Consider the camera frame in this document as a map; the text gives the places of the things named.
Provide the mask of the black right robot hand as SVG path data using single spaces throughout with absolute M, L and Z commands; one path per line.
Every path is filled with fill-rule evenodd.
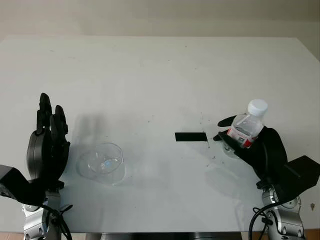
M 241 147 L 235 139 L 227 135 L 226 130 L 219 131 L 213 140 L 226 144 L 236 157 L 253 168 L 259 178 L 256 184 L 259 189 L 276 184 L 280 179 L 283 165 L 288 162 L 280 135 L 275 129 L 267 126 L 262 128 L 256 140 L 248 148 Z

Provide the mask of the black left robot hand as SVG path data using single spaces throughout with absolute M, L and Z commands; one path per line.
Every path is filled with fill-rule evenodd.
M 36 130 L 29 138 L 26 163 L 31 181 L 46 190 L 62 189 L 60 181 L 68 162 L 71 143 L 66 140 L 69 131 L 66 116 L 60 105 L 52 112 L 50 98 L 41 93 L 36 113 Z

